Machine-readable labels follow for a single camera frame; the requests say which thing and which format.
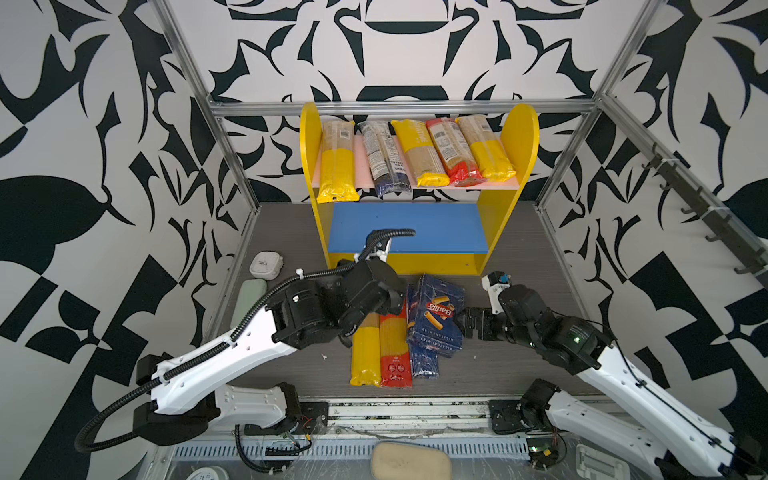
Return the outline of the yellow shelf unit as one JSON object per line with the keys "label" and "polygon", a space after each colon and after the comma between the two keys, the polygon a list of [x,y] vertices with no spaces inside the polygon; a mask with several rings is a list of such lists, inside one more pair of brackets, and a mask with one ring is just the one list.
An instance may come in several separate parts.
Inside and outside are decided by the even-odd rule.
{"label": "yellow shelf unit", "polygon": [[352,259],[374,230],[412,229],[414,235],[396,239],[391,245],[388,262],[398,273],[481,274],[534,169],[540,144],[537,112],[527,104],[514,106],[497,137],[516,175],[500,186],[482,188],[474,203],[321,204],[313,177],[322,166],[322,120],[316,104],[305,104],[300,118],[299,148],[327,266]]}

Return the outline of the yellow pasta bag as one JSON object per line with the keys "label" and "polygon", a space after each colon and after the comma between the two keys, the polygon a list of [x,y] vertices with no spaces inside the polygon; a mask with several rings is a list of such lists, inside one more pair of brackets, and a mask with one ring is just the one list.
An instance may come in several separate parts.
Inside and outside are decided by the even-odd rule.
{"label": "yellow pasta bag", "polygon": [[323,124],[317,196],[320,204],[359,200],[355,188],[354,143],[353,122],[332,120]]}
{"label": "yellow pasta bag", "polygon": [[352,386],[381,385],[380,316],[366,316],[353,335],[351,377]]}

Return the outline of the green glasses case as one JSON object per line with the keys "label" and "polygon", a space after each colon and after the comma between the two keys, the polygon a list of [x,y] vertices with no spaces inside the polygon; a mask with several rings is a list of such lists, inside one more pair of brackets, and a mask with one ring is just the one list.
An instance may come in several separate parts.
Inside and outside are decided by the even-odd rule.
{"label": "green glasses case", "polygon": [[245,280],[239,289],[232,313],[230,328],[237,327],[251,307],[266,294],[267,282],[263,279]]}

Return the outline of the clear navy spaghetti bag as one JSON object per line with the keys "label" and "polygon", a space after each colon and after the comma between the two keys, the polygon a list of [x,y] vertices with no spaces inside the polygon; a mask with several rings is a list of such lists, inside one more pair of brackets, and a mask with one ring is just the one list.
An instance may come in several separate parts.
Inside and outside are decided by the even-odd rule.
{"label": "clear navy spaghetti bag", "polygon": [[411,184],[394,136],[385,121],[365,121],[358,125],[368,158],[376,195],[408,193]]}

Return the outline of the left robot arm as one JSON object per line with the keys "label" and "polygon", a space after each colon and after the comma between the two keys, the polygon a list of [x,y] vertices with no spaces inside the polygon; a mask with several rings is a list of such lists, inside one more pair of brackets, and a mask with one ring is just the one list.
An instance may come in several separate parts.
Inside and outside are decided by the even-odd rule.
{"label": "left robot arm", "polygon": [[229,332],[161,361],[137,388],[97,413],[74,448],[91,453],[136,438],[158,446],[191,440],[223,418],[215,393],[242,374],[310,345],[349,338],[371,313],[399,312],[407,283],[378,258],[296,273],[259,298]]}

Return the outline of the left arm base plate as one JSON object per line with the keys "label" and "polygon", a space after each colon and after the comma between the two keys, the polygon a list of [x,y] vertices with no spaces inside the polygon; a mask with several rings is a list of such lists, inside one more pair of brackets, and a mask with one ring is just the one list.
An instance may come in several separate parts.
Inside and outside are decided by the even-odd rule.
{"label": "left arm base plate", "polygon": [[315,434],[327,426],[329,403],[327,401],[300,401],[299,412],[287,417],[292,434]]}

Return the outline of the red end spaghetti bag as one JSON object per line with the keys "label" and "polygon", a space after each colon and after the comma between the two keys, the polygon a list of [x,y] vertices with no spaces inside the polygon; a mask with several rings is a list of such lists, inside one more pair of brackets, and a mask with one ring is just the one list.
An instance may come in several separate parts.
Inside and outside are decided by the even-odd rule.
{"label": "red end spaghetti bag", "polygon": [[427,121],[426,127],[452,186],[471,187],[486,181],[455,121],[437,118]]}

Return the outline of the blue Barilla pasta box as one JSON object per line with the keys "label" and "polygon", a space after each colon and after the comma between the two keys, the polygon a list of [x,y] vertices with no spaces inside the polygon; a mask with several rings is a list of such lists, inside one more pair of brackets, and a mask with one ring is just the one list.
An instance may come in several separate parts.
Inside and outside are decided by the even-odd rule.
{"label": "blue Barilla pasta box", "polygon": [[463,346],[456,318],[464,307],[464,288],[423,274],[409,291],[406,341],[436,355],[453,357]]}

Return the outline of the black wall hook rail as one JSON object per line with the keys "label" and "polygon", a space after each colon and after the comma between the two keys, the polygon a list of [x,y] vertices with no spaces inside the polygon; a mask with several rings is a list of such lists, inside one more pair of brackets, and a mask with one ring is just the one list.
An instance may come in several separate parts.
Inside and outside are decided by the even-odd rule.
{"label": "black wall hook rail", "polygon": [[737,275],[750,275],[767,289],[767,245],[678,158],[668,156],[657,142],[643,166],[662,179],[661,190],[674,192],[683,202],[681,213],[703,222],[710,233],[705,239],[723,244],[740,262]]}

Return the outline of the yellow end spaghetti bag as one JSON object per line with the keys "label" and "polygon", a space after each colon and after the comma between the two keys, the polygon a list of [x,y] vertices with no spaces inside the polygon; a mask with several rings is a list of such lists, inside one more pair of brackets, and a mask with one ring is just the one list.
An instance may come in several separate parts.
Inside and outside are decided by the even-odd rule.
{"label": "yellow end spaghetti bag", "polygon": [[503,183],[516,175],[502,144],[483,115],[458,117],[461,130],[481,175],[489,182]]}

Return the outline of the blue Barilla spaghetti bag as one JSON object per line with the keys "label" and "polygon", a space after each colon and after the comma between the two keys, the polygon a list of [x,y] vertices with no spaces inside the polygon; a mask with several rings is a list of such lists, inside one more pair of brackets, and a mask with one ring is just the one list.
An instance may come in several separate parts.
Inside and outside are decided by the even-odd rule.
{"label": "blue Barilla spaghetti bag", "polygon": [[439,376],[439,361],[435,352],[420,347],[409,345],[411,374],[414,378],[436,378]]}

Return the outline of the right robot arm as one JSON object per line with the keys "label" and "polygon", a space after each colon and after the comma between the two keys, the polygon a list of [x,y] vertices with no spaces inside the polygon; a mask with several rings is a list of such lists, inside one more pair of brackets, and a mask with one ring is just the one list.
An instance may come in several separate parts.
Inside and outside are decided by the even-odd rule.
{"label": "right robot arm", "polygon": [[456,317],[465,337],[530,348],[631,418],[595,410],[537,379],[519,400],[491,402],[495,433],[571,432],[655,479],[766,478],[759,442],[727,432],[677,400],[629,361],[608,327],[556,312],[521,284],[494,284],[487,292],[491,307],[466,308]]}

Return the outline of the white round device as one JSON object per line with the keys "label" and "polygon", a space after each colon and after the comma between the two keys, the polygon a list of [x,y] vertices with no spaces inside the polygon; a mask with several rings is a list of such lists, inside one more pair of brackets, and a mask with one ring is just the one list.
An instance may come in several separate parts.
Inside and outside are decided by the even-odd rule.
{"label": "white round device", "polygon": [[276,279],[283,267],[284,258],[274,251],[261,251],[251,261],[248,271],[255,279],[271,281]]}

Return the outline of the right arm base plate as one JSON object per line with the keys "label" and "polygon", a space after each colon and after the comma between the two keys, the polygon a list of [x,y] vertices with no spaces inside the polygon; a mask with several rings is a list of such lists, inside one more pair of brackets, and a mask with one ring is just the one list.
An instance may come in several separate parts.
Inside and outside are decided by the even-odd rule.
{"label": "right arm base plate", "polygon": [[512,435],[529,430],[519,400],[492,399],[488,402],[490,427],[496,435]]}

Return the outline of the yellow noodle bag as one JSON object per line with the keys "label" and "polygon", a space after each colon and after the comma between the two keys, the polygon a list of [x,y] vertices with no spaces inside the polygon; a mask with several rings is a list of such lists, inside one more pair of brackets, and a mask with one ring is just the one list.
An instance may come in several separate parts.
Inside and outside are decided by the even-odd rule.
{"label": "yellow noodle bag", "polygon": [[397,139],[408,161],[418,187],[445,187],[450,183],[442,161],[434,147],[426,124],[422,121],[393,120]]}

